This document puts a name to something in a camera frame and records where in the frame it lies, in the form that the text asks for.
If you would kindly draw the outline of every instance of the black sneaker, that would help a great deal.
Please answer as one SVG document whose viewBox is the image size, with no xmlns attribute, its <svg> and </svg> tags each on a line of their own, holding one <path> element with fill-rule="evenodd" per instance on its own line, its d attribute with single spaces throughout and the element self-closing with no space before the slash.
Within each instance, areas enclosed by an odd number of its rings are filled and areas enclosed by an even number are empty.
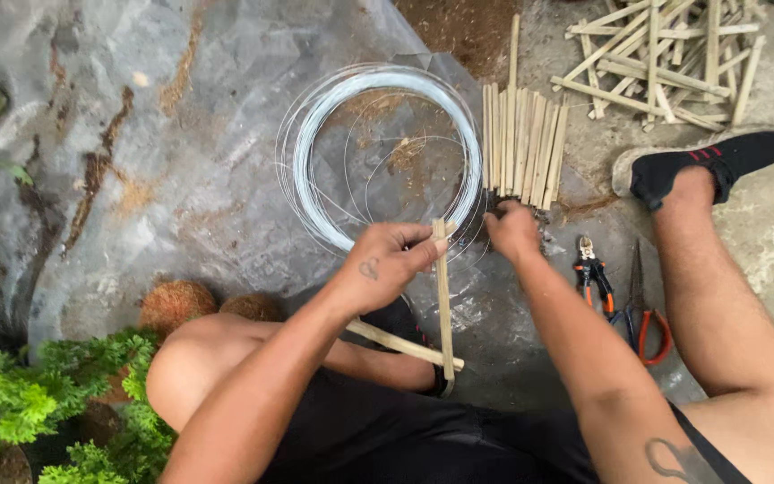
<svg viewBox="0 0 774 484">
<path fill-rule="evenodd" d="M 372 311 L 369 314 L 363 314 L 360 316 L 360 320 L 394 336 L 406 339 L 411 343 L 429 347 L 426 336 L 420 331 L 420 326 L 414 318 L 414 312 L 411 311 L 411 306 L 404 295 L 397 297 L 395 301 L 381 309 Z M 391 353 L 398 353 L 396 350 L 384 348 L 383 346 L 382 349 Z M 444 368 L 436 364 L 432 366 L 435 368 L 435 386 L 425 392 L 421 392 L 421 394 L 435 397 L 445 396 L 444 392 L 447 388 L 447 382 L 444 377 Z"/>
<path fill-rule="evenodd" d="M 693 147 L 629 150 L 614 163 L 611 184 L 614 193 L 632 194 L 654 212 L 671 192 L 677 173 L 696 164 L 715 178 L 714 203 L 725 203 L 736 180 L 773 163 L 774 126 L 743 126 Z"/>
</svg>

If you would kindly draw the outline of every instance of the concrete floor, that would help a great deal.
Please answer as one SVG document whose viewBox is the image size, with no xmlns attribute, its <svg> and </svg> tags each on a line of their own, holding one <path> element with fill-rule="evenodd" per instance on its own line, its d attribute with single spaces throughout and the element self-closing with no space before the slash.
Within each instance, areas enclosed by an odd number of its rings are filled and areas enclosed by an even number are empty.
<svg viewBox="0 0 774 484">
<path fill-rule="evenodd" d="M 607 13 L 605 8 L 603 2 L 595 0 L 525 2 L 519 84 L 557 98 L 559 94 L 550 89 L 550 76 L 568 72 L 580 59 L 578 40 L 563 38 L 565 26 L 581 18 L 601 17 Z M 769 22 L 761 33 L 767 36 L 768 43 L 760 59 L 746 123 L 774 125 L 774 6 L 768 5 L 767 10 Z M 581 93 L 570 95 L 570 104 L 590 102 Z M 612 193 L 611 164 L 619 153 L 632 147 L 689 145 L 709 135 L 687 125 L 659 125 L 645 134 L 640 123 L 633 120 L 633 111 L 608 108 L 601 121 L 587 118 L 588 111 L 587 107 L 570 111 L 564 162 L 596 189 L 599 198 Z M 564 201 L 570 203 L 570 196 L 573 194 L 564 192 Z M 613 206 L 641 234 L 652 239 L 649 216 L 634 200 L 620 200 Z M 730 201 L 718 206 L 714 217 L 734 259 L 774 316 L 774 165 L 738 181 Z"/>
</svg>

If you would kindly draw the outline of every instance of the black shorts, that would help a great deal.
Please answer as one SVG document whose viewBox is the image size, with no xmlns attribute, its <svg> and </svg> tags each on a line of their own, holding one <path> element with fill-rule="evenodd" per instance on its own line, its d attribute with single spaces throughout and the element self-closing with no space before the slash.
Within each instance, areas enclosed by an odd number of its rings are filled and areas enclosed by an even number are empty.
<svg viewBox="0 0 774 484">
<path fill-rule="evenodd" d="M 742 476 L 674 412 L 717 472 L 728 466 Z M 591 483 L 598 477 L 571 410 L 497 412 L 321 368 L 261 482 Z"/>
</svg>

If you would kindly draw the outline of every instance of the tattoo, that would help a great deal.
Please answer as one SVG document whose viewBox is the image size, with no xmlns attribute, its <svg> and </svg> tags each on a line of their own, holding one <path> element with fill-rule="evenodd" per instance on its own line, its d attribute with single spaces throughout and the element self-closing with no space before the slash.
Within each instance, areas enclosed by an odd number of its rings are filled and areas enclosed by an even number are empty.
<svg viewBox="0 0 774 484">
<path fill-rule="evenodd" d="M 677 459 L 679 469 L 666 468 L 659 464 L 656 457 L 665 451 Z M 647 455 L 650 467 L 663 477 L 676 477 L 687 484 L 723 484 L 722 479 L 693 445 L 677 449 L 664 438 L 651 438 L 644 445 L 644 453 Z"/>
<path fill-rule="evenodd" d="M 371 258 L 361 262 L 358 269 L 360 270 L 360 274 L 363 274 L 374 281 L 378 280 L 378 258 Z"/>
</svg>

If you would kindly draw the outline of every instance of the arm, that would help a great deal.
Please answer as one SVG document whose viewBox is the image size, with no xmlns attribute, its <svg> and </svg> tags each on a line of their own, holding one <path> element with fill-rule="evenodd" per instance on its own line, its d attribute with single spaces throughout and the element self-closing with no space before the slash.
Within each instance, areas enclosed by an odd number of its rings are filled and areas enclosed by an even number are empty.
<svg viewBox="0 0 774 484">
<path fill-rule="evenodd" d="M 348 322 L 391 303 L 446 251 L 446 240 L 431 235 L 432 227 L 416 224 L 366 230 L 333 279 L 209 393 L 181 431 L 161 481 L 258 480 Z"/>
<path fill-rule="evenodd" d="M 489 235 L 518 272 L 602 480 L 670 482 L 654 470 L 661 467 L 694 479 L 688 482 L 715 482 L 632 349 L 539 252 L 531 210 L 512 201 L 500 207 L 507 211 L 500 220 L 485 215 Z M 665 442 L 687 457 L 688 468 Z"/>
</svg>

